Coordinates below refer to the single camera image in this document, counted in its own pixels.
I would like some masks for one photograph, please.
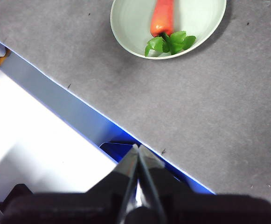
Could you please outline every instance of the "orange carrot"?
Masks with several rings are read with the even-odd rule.
[[[154,37],[174,32],[174,0],[157,0],[150,32]]]

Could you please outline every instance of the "green leaves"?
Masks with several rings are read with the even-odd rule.
[[[161,36],[157,36],[148,41],[145,49],[146,57],[148,56],[150,50],[156,50],[158,52],[168,52],[169,46]]]
[[[165,53],[171,52],[172,55],[177,54],[182,50],[190,48],[194,44],[195,39],[195,36],[186,36],[186,31],[178,31],[171,34],[171,36],[162,33],[161,36],[154,37],[147,43],[145,56],[148,56],[150,50]]]

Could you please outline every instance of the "gray surface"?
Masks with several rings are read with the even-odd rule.
[[[204,44],[165,61],[122,49],[110,8],[0,0],[0,41],[215,192],[271,201],[271,0],[228,1]]]

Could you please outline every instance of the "white plate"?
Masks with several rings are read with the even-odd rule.
[[[178,54],[145,57],[146,43],[152,39],[150,23],[156,0],[114,0],[111,7],[111,29],[119,44],[130,53],[148,59],[168,59],[183,55],[201,45],[218,27],[226,0],[175,0],[174,31],[195,35],[194,45]]]

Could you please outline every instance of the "plate rim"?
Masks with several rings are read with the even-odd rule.
[[[131,53],[131,54],[133,54],[135,56],[138,56],[138,57],[141,57],[141,58],[144,58],[144,59],[150,59],[150,60],[165,60],[165,59],[179,57],[179,56],[184,55],[184,54],[194,50],[195,48],[199,47],[202,43],[204,43],[215,32],[215,30],[217,29],[217,27],[219,26],[219,24],[221,23],[221,21],[223,19],[223,16],[224,16],[225,10],[226,10],[226,6],[227,6],[227,0],[223,0],[223,10],[222,10],[222,13],[221,13],[221,15],[219,17],[219,20],[217,21],[217,23],[213,27],[213,29],[209,32],[209,34],[207,36],[205,36],[197,45],[194,45],[194,46],[190,47],[189,49],[187,49],[185,51],[182,51],[182,52],[180,52],[178,54],[175,54],[175,55],[168,55],[168,56],[164,56],[164,57],[145,57],[144,55],[141,55],[141,54],[135,53],[134,51],[131,51],[130,49],[125,47],[124,44],[118,39],[118,37],[116,35],[116,32],[113,29],[113,23],[112,23],[113,8],[114,8],[114,5],[115,5],[116,1],[117,0],[114,0],[113,3],[112,3],[111,14],[110,14],[111,31],[112,31],[114,37],[116,38],[117,42],[121,45],[121,47],[124,48],[129,53]]]

